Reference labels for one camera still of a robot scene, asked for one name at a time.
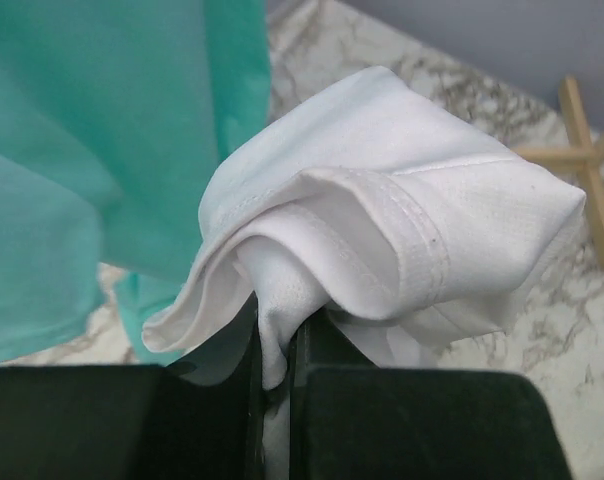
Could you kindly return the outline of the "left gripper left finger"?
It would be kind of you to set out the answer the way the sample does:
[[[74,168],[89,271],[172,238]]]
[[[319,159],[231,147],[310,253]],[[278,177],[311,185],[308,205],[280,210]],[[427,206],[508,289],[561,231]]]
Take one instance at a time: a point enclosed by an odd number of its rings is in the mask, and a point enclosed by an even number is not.
[[[0,367],[0,479],[262,478],[256,317],[165,367]]]

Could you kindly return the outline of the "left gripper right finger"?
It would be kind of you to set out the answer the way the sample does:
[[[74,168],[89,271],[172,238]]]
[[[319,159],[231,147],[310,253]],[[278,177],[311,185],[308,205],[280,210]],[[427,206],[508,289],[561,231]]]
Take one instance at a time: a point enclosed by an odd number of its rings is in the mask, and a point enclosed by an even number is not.
[[[326,310],[290,354],[294,479],[568,479],[547,405],[525,377],[381,368]]]

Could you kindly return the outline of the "white t shirt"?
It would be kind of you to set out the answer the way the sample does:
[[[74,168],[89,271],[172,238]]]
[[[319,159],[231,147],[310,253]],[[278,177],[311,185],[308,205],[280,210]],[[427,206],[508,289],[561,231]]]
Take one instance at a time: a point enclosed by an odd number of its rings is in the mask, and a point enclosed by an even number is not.
[[[370,67],[297,106],[216,170],[203,238],[145,346],[189,350],[258,300],[263,386],[322,307],[372,361],[508,329],[578,229],[584,192]]]

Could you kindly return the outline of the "teal t shirt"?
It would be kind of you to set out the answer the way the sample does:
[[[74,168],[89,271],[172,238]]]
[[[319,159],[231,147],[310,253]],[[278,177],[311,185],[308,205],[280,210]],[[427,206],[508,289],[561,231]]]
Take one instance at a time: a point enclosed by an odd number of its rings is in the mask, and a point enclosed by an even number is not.
[[[261,1],[0,1],[0,362],[83,335],[98,267],[137,357],[201,245],[220,163],[266,124]]]

